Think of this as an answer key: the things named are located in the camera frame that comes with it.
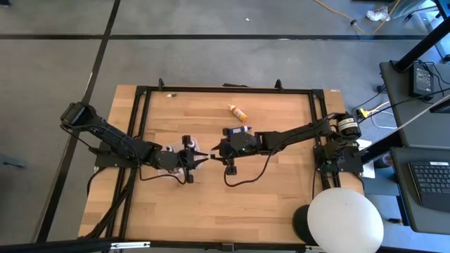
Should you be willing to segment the person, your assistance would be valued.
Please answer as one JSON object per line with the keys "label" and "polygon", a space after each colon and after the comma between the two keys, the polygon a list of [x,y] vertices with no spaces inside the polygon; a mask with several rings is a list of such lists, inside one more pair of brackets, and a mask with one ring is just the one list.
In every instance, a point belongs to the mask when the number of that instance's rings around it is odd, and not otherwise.
{"label": "person", "polygon": [[416,10],[427,0],[394,0],[394,2],[378,9],[366,12],[366,17],[371,21],[389,21],[400,18]]}

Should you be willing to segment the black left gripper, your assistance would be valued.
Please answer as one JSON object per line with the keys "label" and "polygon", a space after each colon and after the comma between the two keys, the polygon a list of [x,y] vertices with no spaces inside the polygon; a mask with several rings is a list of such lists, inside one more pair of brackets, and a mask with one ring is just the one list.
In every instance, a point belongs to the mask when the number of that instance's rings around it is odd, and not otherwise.
{"label": "black left gripper", "polygon": [[192,170],[208,161],[209,153],[202,153],[193,148],[188,148],[187,143],[193,140],[189,135],[182,136],[181,148],[177,151],[168,152],[165,149],[156,152],[155,168],[165,170],[165,176],[171,176],[180,183],[193,183]]}

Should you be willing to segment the black laptop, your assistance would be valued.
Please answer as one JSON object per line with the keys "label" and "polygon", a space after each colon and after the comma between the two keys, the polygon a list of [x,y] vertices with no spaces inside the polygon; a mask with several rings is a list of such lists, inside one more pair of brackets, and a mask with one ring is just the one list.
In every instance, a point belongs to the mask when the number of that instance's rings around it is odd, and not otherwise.
{"label": "black laptop", "polygon": [[450,213],[450,162],[409,162],[408,167],[419,203]]}

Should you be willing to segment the silver mount bracket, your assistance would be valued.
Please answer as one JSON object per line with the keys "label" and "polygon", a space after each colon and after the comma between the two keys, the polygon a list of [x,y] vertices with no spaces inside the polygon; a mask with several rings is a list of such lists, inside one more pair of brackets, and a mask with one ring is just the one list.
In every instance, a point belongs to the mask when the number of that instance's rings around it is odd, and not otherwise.
{"label": "silver mount bracket", "polygon": [[111,250],[141,249],[151,246],[150,242],[114,242],[110,245]]}

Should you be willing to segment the clear plastic bin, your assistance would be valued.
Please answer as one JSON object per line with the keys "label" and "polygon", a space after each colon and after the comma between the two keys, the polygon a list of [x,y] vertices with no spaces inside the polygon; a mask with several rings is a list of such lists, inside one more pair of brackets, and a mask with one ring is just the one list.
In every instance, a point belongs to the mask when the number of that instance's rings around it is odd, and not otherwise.
{"label": "clear plastic bin", "polygon": [[[199,148],[199,146],[198,146],[197,140],[196,140],[195,138],[192,138],[192,139],[193,139],[193,140],[195,141],[195,143],[196,143],[195,150],[200,152],[200,148]],[[169,145],[173,147],[173,150],[177,151],[177,150],[179,150],[179,149],[181,148],[181,141],[178,141],[178,142],[176,142],[176,143],[171,143],[171,144],[169,144]],[[201,159],[201,158],[206,158],[206,157],[195,156],[195,158],[196,158],[196,159]]]}

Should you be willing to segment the yellow power plug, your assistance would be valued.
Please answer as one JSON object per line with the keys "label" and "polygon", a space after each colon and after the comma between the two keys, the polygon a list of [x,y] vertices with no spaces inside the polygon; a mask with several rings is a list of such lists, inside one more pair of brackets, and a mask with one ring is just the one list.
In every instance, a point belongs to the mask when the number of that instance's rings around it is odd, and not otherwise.
{"label": "yellow power plug", "polygon": [[359,112],[360,112],[360,115],[361,115],[363,118],[368,118],[368,117],[369,117],[370,115],[372,115],[373,113],[379,112],[380,109],[382,109],[385,105],[388,105],[388,104],[390,104],[390,102],[389,102],[389,101],[386,101],[386,102],[381,103],[381,104],[379,104],[377,107],[375,107],[375,108],[373,108],[373,109],[370,109],[370,110],[365,110],[365,109],[363,109],[363,108],[360,108],[360,109],[359,109]]}

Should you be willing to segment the large blue food coloring bottle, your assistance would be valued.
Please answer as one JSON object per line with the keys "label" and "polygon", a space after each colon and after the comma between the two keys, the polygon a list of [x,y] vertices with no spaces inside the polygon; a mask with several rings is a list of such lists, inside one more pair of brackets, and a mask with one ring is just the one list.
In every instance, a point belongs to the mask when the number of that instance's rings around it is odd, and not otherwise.
{"label": "large blue food coloring bottle", "polygon": [[224,136],[232,136],[234,134],[248,132],[251,129],[252,129],[251,126],[237,126],[237,127],[231,127],[231,128],[223,128],[222,133]]}

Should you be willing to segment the black power adapter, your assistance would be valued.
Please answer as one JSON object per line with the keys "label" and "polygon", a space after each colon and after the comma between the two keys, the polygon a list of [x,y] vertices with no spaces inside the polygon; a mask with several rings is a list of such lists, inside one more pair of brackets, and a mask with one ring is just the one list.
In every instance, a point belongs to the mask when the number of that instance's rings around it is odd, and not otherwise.
{"label": "black power adapter", "polygon": [[426,66],[414,63],[410,69],[409,95],[410,97],[430,101],[434,98],[434,80]]}

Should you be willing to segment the black stand pole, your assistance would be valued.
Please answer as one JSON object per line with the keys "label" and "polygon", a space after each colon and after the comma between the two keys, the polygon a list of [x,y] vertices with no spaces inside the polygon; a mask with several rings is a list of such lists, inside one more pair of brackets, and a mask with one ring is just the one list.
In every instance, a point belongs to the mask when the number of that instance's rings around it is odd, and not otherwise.
{"label": "black stand pole", "polygon": [[361,151],[361,162],[367,164],[375,158],[387,153],[391,148],[404,147],[401,135],[398,131],[392,132],[381,140],[371,144]]}
{"label": "black stand pole", "polygon": [[397,72],[403,72],[409,68],[426,51],[441,41],[450,32],[450,16],[441,22],[429,35],[413,47],[402,59],[397,61],[393,68]]}

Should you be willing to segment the grey side desk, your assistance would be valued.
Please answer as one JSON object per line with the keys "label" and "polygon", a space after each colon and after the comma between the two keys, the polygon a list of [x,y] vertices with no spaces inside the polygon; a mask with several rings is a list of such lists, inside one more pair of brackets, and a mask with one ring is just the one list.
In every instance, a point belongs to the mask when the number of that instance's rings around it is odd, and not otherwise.
{"label": "grey side desk", "polygon": [[408,167],[409,162],[450,162],[450,150],[392,148],[390,154],[407,225],[418,233],[450,235],[450,213],[428,209],[419,203]]}
{"label": "grey side desk", "polygon": [[389,62],[379,67],[404,146],[450,150],[450,113],[430,112],[429,103],[410,97],[409,71],[397,72]]}

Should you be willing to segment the large yellow food coloring bottle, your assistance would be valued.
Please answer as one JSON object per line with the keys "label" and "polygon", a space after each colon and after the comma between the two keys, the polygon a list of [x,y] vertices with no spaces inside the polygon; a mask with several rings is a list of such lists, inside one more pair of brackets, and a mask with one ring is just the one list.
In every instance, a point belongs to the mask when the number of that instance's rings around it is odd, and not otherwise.
{"label": "large yellow food coloring bottle", "polygon": [[231,113],[238,118],[241,122],[246,122],[248,116],[239,108],[237,108],[234,105],[230,105],[229,104],[229,110],[231,111]]}

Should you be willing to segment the grey floor object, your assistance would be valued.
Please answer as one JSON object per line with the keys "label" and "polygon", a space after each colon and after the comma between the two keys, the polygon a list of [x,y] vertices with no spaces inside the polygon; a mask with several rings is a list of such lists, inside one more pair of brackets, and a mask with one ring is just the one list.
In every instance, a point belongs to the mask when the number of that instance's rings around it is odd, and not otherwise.
{"label": "grey floor object", "polygon": [[24,169],[27,166],[25,162],[4,154],[0,154],[0,165],[8,165],[21,169]]}

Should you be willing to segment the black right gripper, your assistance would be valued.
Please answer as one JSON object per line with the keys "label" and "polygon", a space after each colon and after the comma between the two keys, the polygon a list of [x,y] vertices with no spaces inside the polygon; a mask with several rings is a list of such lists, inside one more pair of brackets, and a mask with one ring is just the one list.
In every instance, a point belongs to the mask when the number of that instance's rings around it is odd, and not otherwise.
{"label": "black right gripper", "polygon": [[240,157],[247,157],[258,155],[262,151],[261,145],[257,138],[247,132],[234,134],[221,139],[220,143],[214,146],[210,153],[215,154],[216,160],[226,166],[226,175],[236,175],[237,167],[235,159]]}

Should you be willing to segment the white card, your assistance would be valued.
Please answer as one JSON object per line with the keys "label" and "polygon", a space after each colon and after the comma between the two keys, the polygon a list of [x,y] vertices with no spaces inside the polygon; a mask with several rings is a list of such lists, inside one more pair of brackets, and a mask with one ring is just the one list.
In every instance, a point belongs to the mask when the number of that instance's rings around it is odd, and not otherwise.
{"label": "white card", "polygon": [[363,171],[361,172],[361,176],[369,179],[375,178],[374,161],[370,161],[363,165]]}

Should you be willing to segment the black round lamp base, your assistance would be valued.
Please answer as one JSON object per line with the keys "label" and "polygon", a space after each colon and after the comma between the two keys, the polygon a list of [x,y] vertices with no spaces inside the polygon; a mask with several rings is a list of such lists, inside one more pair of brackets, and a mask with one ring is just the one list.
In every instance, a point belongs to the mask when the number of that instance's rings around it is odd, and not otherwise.
{"label": "black round lamp base", "polygon": [[292,229],[295,235],[307,245],[316,245],[307,221],[309,205],[302,205],[297,208],[292,216]]}

